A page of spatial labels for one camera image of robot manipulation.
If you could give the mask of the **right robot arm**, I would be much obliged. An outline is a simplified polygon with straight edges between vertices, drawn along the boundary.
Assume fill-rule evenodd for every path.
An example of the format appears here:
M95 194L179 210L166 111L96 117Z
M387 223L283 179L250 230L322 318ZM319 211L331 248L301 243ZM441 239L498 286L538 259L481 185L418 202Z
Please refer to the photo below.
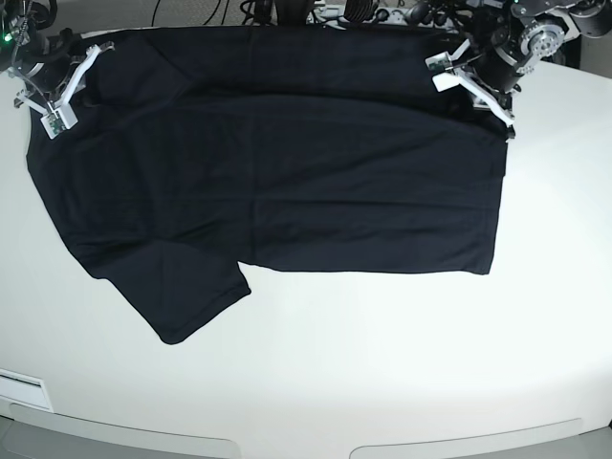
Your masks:
M69 28L47 37L57 11L56 1L1 3L1 71L24 85L13 105L36 112L51 138L77 124L71 99L85 88L98 57L115 48L107 41L80 51L82 37Z

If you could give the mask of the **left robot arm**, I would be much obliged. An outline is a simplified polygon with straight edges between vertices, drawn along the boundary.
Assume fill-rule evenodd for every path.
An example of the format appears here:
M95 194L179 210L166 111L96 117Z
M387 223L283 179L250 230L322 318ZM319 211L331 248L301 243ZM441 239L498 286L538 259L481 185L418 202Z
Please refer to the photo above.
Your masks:
M427 1L418 24L448 30L426 59L448 115L514 137L520 79L568 42L611 31L608 1Z

